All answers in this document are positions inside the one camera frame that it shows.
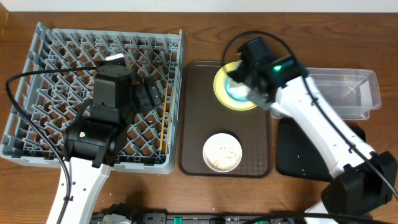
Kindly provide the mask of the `white cup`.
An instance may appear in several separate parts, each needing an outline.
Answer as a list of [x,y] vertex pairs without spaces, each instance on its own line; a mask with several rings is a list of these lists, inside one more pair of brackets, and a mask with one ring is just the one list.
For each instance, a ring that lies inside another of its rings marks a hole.
[[233,79],[229,80],[229,92],[235,97],[235,98],[244,98],[246,97],[251,89],[246,86],[244,83],[238,83],[234,81]]

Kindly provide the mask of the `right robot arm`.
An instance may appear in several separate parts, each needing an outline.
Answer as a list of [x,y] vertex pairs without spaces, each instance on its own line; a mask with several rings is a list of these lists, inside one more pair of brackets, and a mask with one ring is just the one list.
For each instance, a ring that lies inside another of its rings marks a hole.
[[249,89],[248,100],[295,120],[318,150],[332,181],[321,200],[299,216],[306,223],[366,223],[365,215],[397,197],[397,161],[378,154],[341,119],[317,88],[293,50],[276,59],[260,37],[238,48],[238,66],[228,72]]

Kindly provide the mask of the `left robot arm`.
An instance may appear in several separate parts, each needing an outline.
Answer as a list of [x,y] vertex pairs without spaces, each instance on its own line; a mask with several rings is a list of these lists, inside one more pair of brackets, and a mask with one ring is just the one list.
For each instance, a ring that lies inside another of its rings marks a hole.
[[95,63],[94,97],[85,100],[64,134],[66,175],[60,176],[48,223],[89,223],[134,118],[162,104],[151,77],[132,71],[124,54]]

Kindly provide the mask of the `white bowl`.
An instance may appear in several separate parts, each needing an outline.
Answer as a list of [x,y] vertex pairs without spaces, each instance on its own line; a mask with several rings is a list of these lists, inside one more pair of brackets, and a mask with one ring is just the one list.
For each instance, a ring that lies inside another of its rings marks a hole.
[[217,133],[203,145],[203,160],[213,171],[226,173],[237,168],[243,157],[240,142],[230,134]]

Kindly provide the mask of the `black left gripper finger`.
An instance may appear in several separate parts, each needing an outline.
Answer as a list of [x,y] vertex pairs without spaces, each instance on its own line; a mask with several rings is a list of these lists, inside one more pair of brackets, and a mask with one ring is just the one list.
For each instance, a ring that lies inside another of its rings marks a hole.
[[148,112],[153,109],[153,99],[150,92],[151,80],[142,78],[136,73],[132,74],[132,80],[137,81],[132,86],[132,99],[138,113]]
[[153,107],[161,105],[162,103],[161,93],[156,85],[154,78],[146,77],[144,81],[146,86],[146,92],[151,105]]

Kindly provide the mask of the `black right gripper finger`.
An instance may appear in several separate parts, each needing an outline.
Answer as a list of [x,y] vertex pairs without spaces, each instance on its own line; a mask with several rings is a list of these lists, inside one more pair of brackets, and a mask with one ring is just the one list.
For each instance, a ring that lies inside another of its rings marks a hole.
[[258,88],[253,88],[248,93],[247,99],[262,110],[270,110],[271,105],[275,102],[275,90],[260,92]]
[[234,70],[228,72],[228,76],[236,83],[246,83],[249,75],[249,65],[243,60],[238,61]]

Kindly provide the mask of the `rice food scraps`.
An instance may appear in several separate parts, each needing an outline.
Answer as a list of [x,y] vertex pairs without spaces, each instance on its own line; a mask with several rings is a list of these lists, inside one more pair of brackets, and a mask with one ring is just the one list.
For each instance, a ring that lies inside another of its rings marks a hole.
[[242,156],[241,146],[236,141],[212,141],[204,148],[203,153],[207,164],[219,172],[234,169],[240,163]]

